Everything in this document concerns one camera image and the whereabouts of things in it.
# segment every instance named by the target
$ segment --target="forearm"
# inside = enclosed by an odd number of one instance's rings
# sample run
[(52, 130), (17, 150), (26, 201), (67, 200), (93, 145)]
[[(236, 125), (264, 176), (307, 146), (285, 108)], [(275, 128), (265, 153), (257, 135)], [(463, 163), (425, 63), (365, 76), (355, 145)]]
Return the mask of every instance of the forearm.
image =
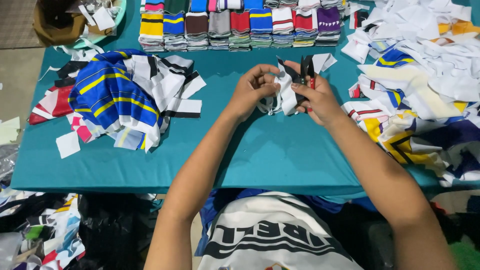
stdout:
[(238, 120), (222, 113), (173, 179), (162, 211), (191, 223), (204, 205)]
[(394, 226), (433, 216), (415, 180), (346, 115), (325, 126), (379, 212)]

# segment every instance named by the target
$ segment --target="brown fabric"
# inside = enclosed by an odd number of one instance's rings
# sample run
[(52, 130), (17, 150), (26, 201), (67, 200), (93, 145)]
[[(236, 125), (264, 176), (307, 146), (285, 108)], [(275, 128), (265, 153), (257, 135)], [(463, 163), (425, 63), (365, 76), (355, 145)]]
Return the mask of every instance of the brown fabric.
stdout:
[(187, 34), (195, 35), (208, 32), (207, 16), (187, 16), (185, 18)]
[(97, 35), (103, 35), (103, 36), (110, 36), (111, 34), (113, 34), (113, 28), (107, 28), (105, 30), (102, 30), (100, 31), (98, 29), (98, 25), (95, 25), (95, 26), (88, 26), (88, 32), (89, 33), (94, 33), (94, 34), (97, 34)]
[(75, 42), (83, 33), (86, 19), (81, 13), (71, 13), (73, 21), (70, 25), (58, 29), (49, 24), (39, 2), (34, 8), (33, 28), (38, 41), (43, 47), (69, 45)]

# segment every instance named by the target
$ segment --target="right hand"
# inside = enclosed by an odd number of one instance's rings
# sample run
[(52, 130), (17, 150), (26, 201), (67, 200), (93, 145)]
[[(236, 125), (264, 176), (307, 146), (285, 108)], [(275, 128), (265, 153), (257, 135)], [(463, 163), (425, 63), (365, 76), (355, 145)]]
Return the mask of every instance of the right hand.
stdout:
[[(285, 61), (285, 65), (300, 73), (300, 64), (293, 61)], [(292, 84), (292, 90), (306, 97), (308, 100), (301, 100), (295, 107), (299, 112), (307, 111), (315, 123), (328, 126), (335, 123), (338, 118), (346, 117), (338, 104), (330, 85), (325, 78), (315, 74), (315, 89), (300, 84)]]

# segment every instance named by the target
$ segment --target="teal cloth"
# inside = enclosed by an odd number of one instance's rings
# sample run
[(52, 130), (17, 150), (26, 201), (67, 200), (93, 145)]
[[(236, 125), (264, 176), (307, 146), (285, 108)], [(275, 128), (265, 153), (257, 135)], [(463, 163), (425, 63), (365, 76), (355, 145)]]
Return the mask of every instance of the teal cloth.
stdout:
[[(480, 1), (474, 5), (474, 23), (480, 21)], [(137, 11), (140, 0), (127, 2), (127, 10)], [(137, 37), (140, 13), (127, 12), (119, 26), (119, 36), (107, 37), (100, 44), (105, 51), (141, 49)], [(332, 53), (338, 60), (321, 75), (327, 78), (340, 103), (350, 100), (348, 88), (360, 74), (357, 62), (340, 52), (347, 43), (348, 21), (342, 27), (337, 47), (253, 49), (248, 52), (191, 51), (177, 52), (195, 60), (207, 86), (192, 96), (201, 99), (200, 119), (172, 118), (160, 145), (152, 153), (114, 148), (114, 140), (103, 136), (88, 144), (80, 141), (81, 151), (60, 159), (55, 139), (71, 132), (62, 117), (35, 126), (27, 125), (12, 179), (12, 188), (33, 191), (103, 191), (165, 193), (188, 156), (224, 109), (242, 74), (257, 63), (277, 65), (284, 60), (300, 61), (301, 56)], [(173, 53), (160, 53), (167, 56)], [(45, 51), (40, 74), (49, 66), (62, 67), (70, 56), (52, 48)], [(32, 107), (57, 79), (49, 72), (37, 83)], [(423, 166), (407, 166), (426, 193), (452, 189), (438, 185), (434, 174)], [(480, 186), (480, 182), (455, 182), (455, 189)], [(306, 114), (274, 116), (260, 113), (238, 127), (218, 173), (214, 188), (249, 187), (318, 195), (334, 202), (365, 196), (352, 168), (328, 132)]]

